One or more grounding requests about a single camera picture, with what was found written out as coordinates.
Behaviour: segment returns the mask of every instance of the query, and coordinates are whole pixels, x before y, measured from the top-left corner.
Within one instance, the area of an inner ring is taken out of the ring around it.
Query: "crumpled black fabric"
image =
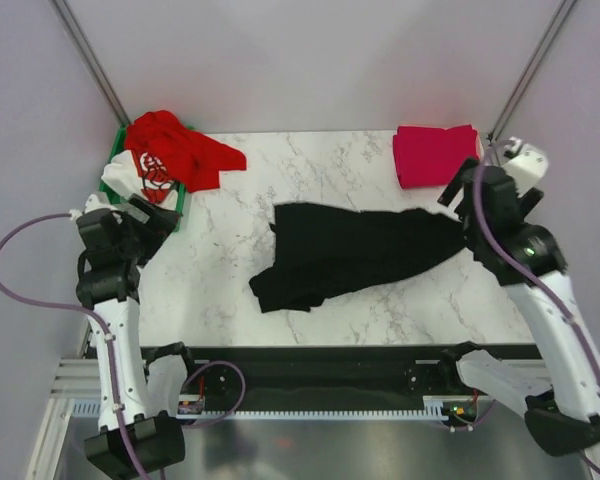
[[[461,224],[417,208],[355,212],[313,203],[275,206],[273,266],[249,281],[262,313],[404,280],[461,251]]]

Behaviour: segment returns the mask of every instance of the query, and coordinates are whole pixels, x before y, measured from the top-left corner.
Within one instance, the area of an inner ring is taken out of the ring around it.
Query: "marble table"
[[[311,313],[262,314],[248,281],[273,262],[273,205],[309,201],[400,211],[440,189],[403,191],[390,131],[215,135],[243,151],[246,172],[188,195],[181,229],[144,270],[140,342],[158,346],[529,343],[493,276],[465,250],[420,276],[326,300]]]

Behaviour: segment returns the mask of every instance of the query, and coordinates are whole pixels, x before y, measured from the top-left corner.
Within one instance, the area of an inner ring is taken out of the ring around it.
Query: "gray floor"
[[[57,479],[104,480],[78,451],[96,420],[72,420]],[[187,458],[169,480],[581,480],[577,456],[554,459],[501,406],[473,433],[400,422],[226,421],[187,432]]]

